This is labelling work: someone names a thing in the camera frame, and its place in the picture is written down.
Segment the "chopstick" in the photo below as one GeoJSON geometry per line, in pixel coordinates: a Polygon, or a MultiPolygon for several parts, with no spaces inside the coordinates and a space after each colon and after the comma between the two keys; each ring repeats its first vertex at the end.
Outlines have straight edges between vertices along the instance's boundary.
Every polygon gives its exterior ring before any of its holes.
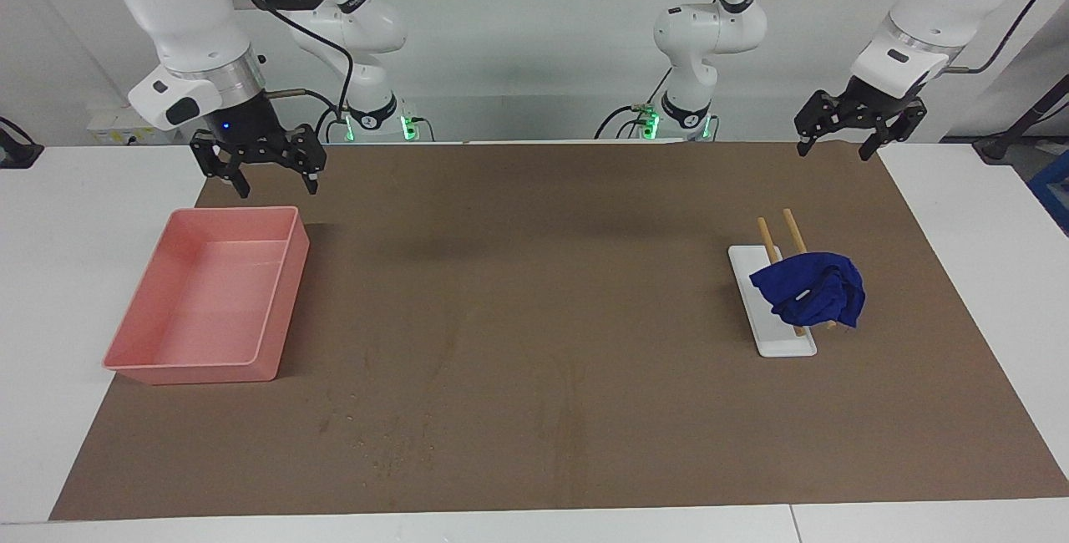
{"type": "MultiPolygon", "coordinates": [[[[772,232],[769,231],[769,222],[764,218],[757,218],[757,228],[761,231],[761,242],[764,243],[764,252],[769,255],[769,265],[779,261],[776,253],[776,245],[772,242],[772,232]]],[[[795,337],[805,337],[805,327],[794,326],[795,337]]]]}
{"type": "MultiPolygon", "coordinates": [[[[794,213],[790,208],[784,208],[784,220],[787,220],[787,229],[791,231],[791,238],[794,238],[794,248],[797,249],[800,254],[808,253],[809,250],[806,249],[805,239],[802,239],[802,231],[799,230],[799,223],[794,220],[794,213]]],[[[838,323],[827,323],[828,330],[835,329],[836,326],[838,326],[838,323]]]]}

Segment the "pink container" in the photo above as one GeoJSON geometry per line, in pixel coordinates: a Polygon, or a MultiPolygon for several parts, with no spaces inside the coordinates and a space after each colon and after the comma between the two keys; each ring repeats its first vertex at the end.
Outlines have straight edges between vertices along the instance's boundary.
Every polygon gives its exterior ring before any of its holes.
{"type": "Polygon", "coordinates": [[[307,257],[297,207],[171,213],[104,367],[150,385],[273,379],[307,257]]]}

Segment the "brown table covering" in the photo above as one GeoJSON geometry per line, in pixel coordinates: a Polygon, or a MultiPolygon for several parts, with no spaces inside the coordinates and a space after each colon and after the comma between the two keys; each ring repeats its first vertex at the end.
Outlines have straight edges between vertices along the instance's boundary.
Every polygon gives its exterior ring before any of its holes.
{"type": "Polygon", "coordinates": [[[316,197],[247,167],[250,201],[213,181],[198,203],[299,205],[279,377],[118,376],[53,519],[1069,495],[855,148],[329,154],[316,197]],[[806,359],[757,355],[727,258],[757,216],[789,250],[783,207],[869,293],[859,329],[816,330],[806,359]]]}

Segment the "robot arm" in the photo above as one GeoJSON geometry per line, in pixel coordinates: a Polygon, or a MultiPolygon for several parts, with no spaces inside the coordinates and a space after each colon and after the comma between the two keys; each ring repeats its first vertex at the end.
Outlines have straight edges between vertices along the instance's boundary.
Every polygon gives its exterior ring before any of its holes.
{"type": "Polygon", "coordinates": [[[713,0],[661,13],[654,41],[671,61],[657,110],[662,128],[687,139],[699,136],[716,87],[712,56],[737,55],[764,40],[768,18],[756,0],[713,0]]]}
{"type": "Polygon", "coordinates": [[[904,140],[927,109],[918,94],[944,74],[976,36],[988,14],[1006,0],[897,0],[851,67],[842,94],[814,93],[794,118],[804,157],[821,136],[871,128],[863,159],[882,144],[904,140]]]}
{"type": "MultiPolygon", "coordinates": [[[[397,51],[405,44],[407,32],[392,5],[385,0],[304,0],[275,7],[280,7],[297,25],[350,52],[354,67],[344,109],[363,129],[365,136],[396,135],[398,131],[408,135],[405,121],[393,120],[393,117],[404,115],[404,100],[393,93],[385,68],[374,59],[374,55],[397,51]]],[[[342,52],[298,29],[292,32],[299,47],[323,60],[339,78],[348,74],[348,60],[342,52]]]]}
{"type": "MultiPolygon", "coordinates": [[[[135,20],[150,34],[160,64],[130,91],[130,105],[157,128],[174,128],[204,118],[210,131],[190,142],[207,177],[223,177],[242,197],[249,192],[239,167],[277,162],[301,174],[310,193],[326,166],[326,152],[308,124],[286,129],[264,91],[264,81],[248,35],[236,25],[231,0],[124,0],[135,20]],[[215,148],[226,151],[227,161],[215,148]]],[[[347,95],[352,113],[392,115],[399,102],[382,66],[369,56],[404,44],[393,10],[381,0],[252,0],[261,10],[289,13],[292,21],[365,60],[354,68],[347,95]]],[[[300,33],[303,47],[347,72],[342,52],[323,47],[300,33]]],[[[360,120],[365,128],[370,121],[360,120]]]]}

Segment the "black stand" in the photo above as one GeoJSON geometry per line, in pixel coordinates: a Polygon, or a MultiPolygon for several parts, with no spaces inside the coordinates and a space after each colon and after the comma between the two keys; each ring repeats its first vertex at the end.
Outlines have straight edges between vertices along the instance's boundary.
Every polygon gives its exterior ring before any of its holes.
{"type": "Polygon", "coordinates": [[[1043,115],[1050,112],[1050,109],[1054,109],[1054,105],[1057,105],[1058,100],[1062,100],[1066,94],[1069,94],[1069,75],[1062,78],[1060,82],[1055,83],[1053,89],[1048,91],[1045,95],[1028,112],[1024,113],[1013,124],[1013,127],[1006,129],[1003,136],[997,137],[994,142],[983,142],[983,140],[977,140],[973,143],[974,150],[980,155],[980,158],[985,162],[998,162],[1006,157],[1006,151],[1009,150],[1012,144],[1016,144],[1024,135],[1024,131],[1028,131],[1032,125],[1036,124],[1036,121],[1042,120],[1043,115]]]}
{"type": "Polygon", "coordinates": [[[15,142],[15,139],[3,129],[0,129],[0,148],[3,148],[5,155],[0,161],[0,170],[29,170],[45,151],[38,143],[15,142]]]}

